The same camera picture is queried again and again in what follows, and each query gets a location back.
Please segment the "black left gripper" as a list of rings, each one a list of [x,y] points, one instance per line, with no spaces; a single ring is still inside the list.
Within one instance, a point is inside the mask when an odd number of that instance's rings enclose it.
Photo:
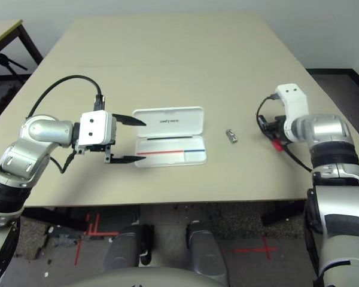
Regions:
[[[142,160],[141,156],[125,155],[111,157],[111,145],[115,144],[117,122],[127,126],[145,126],[146,124],[128,115],[82,115],[78,129],[75,150],[84,154],[87,150],[104,152],[104,162],[111,164],[129,164]]]

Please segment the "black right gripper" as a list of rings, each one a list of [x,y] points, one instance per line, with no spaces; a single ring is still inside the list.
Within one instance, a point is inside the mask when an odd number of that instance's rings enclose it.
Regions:
[[[264,118],[263,131],[265,135],[271,140],[279,139],[286,141],[287,137],[284,132],[286,116],[276,116],[273,122],[267,122]]]

